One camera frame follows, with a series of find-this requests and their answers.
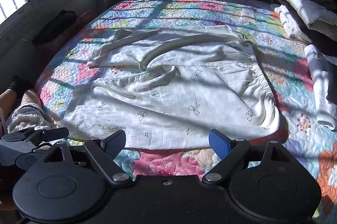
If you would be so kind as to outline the white folded garment right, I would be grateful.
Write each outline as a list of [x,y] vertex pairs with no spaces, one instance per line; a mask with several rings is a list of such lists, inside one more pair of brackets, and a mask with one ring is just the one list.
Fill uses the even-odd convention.
[[313,44],[304,52],[313,81],[317,122],[335,131],[336,57],[324,55]]

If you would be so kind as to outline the cream patterned pajama garment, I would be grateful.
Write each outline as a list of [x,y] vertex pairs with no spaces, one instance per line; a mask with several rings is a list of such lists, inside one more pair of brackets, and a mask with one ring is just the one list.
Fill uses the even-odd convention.
[[211,129],[253,140],[280,126],[255,45],[227,25],[121,29],[87,65],[103,76],[75,88],[59,121],[74,139],[123,130],[128,148],[192,149]]

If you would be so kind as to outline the black bag on box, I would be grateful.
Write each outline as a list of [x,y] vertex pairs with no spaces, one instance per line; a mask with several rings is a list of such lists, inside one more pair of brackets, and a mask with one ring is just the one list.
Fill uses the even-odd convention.
[[54,40],[76,22],[74,11],[61,10],[58,15],[49,21],[32,40],[33,45],[41,45]]

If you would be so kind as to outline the folded beige quilt stack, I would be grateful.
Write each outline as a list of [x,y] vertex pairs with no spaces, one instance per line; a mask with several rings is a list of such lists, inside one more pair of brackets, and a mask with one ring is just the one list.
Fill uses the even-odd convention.
[[318,0],[286,0],[308,29],[336,40],[336,13],[318,3]]

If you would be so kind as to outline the folded white clothes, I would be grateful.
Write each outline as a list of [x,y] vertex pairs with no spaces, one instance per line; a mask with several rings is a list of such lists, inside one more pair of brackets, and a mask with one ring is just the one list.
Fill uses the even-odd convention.
[[311,39],[300,29],[298,23],[292,17],[285,5],[272,4],[271,8],[279,15],[281,24],[290,39],[311,44]]

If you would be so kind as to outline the floral quilted bedspread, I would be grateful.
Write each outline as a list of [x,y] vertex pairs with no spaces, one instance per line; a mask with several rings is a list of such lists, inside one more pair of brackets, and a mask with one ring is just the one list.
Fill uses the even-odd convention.
[[316,120],[313,82],[305,45],[286,36],[277,13],[257,0],[124,0],[89,23],[61,49],[36,82],[45,111],[63,117],[76,85],[102,75],[89,69],[92,51],[116,30],[226,24],[262,53],[263,69],[286,123],[277,139],[312,174],[322,190],[316,223],[336,222],[336,133]]

